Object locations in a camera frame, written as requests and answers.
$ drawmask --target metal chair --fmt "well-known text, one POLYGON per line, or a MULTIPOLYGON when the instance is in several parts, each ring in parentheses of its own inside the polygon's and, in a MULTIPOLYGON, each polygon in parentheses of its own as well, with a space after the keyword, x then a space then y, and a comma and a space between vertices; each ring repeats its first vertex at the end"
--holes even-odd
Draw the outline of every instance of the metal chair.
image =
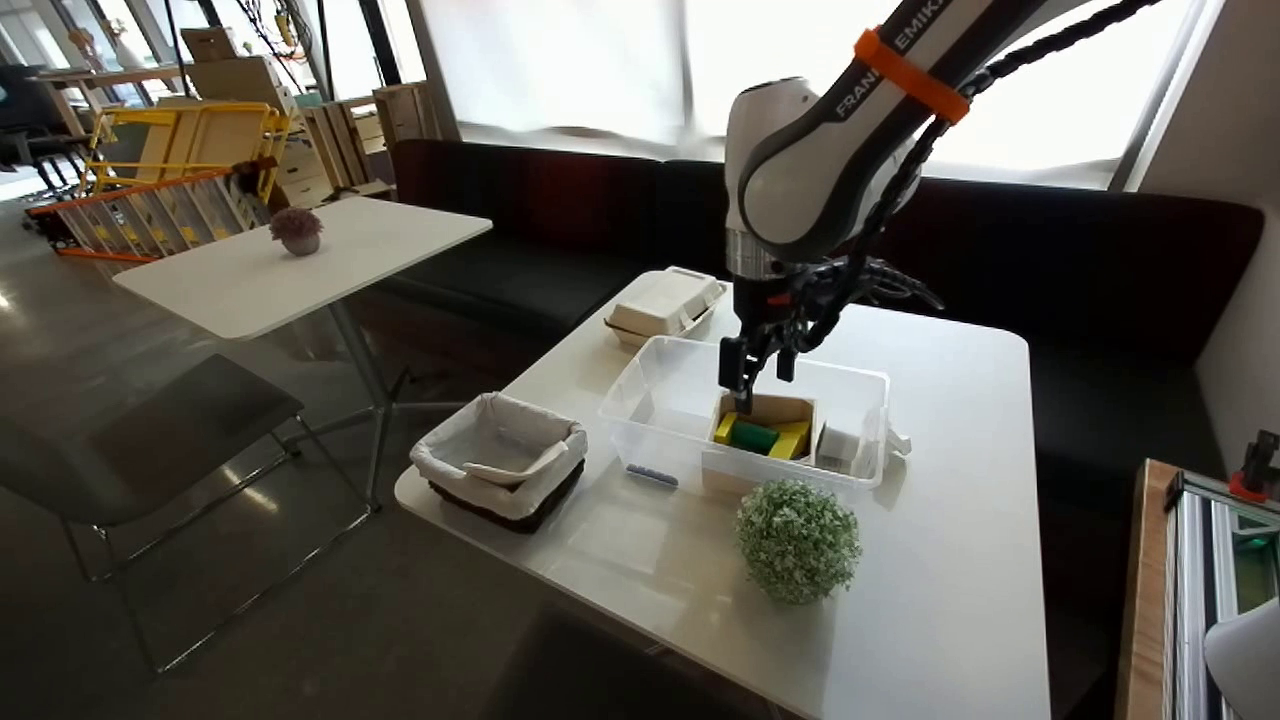
POLYGON ((72 556, 88 580, 116 584, 132 636, 152 672, 168 672, 184 664, 224 624, 232 624, 236 616, 256 608, 268 592, 300 576, 324 548, 332 548, 340 536, 356 532, 372 516, 368 496, 352 484, 352 476, 332 460, 320 436, 304 424, 300 400, 284 396, 280 388, 264 384, 260 376, 244 372, 224 356, 200 360, 192 372, 176 376, 156 396, 140 400, 136 408, 108 420, 100 432, 84 440, 52 444, 12 420, 0 420, 0 484, 48 508, 52 516, 60 516, 72 556), (232 492, 216 492, 212 500, 200 500, 196 512, 180 516, 164 532, 152 532, 148 544, 132 552, 112 548, 112 532, 164 516, 172 500, 196 492, 200 480, 208 480, 220 464, 244 456, 264 436, 280 444, 276 464, 264 464, 240 476, 232 492), (324 464, 344 480, 344 488, 360 500, 356 520, 348 520, 324 544, 304 552, 280 580, 248 592, 180 652, 156 656, 128 592, 128 568, 140 564, 152 548, 160 548, 176 532, 192 528, 200 516, 236 500, 272 468, 296 460, 300 444, 312 444, 324 456, 324 464), (104 572, 92 568, 88 548, 76 536, 100 540, 104 560, 96 564, 108 564, 104 572))

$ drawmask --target dark couch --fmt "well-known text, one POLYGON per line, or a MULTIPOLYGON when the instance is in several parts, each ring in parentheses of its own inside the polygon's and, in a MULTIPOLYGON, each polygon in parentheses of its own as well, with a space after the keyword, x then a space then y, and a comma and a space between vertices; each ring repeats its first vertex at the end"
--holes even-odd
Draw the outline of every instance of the dark couch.
MULTIPOLYGON (((396 196, 496 232, 388 292, 552 344, 640 268, 724 272, 720 164, 392 148, 396 196)), ((1264 216, 1240 204, 924 180, 884 240, 948 316, 1032 344, 1052 692, 1108 716, 1144 456, 1220 476, 1196 356, 1264 216)))

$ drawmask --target white plastic bin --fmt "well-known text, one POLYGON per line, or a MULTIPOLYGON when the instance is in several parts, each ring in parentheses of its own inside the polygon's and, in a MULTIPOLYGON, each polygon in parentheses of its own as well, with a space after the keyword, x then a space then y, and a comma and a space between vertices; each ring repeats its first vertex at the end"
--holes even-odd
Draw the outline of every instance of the white plastic bin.
POLYGON ((880 484, 888 456, 888 376, 864 368, 836 368, 800 356, 796 380, 776 380, 772 364, 756 380, 756 396, 804 396, 816 408, 812 436, 820 428, 840 432, 844 464, 816 464, 820 452, 804 460, 772 460, 744 448, 712 440, 716 428, 716 364, 720 344, 648 340, 620 380, 604 396, 604 428, 624 468, 664 476, 676 484, 700 484, 704 492, 748 492, 768 480, 808 480, 828 492, 848 492, 852 484, 880 484))

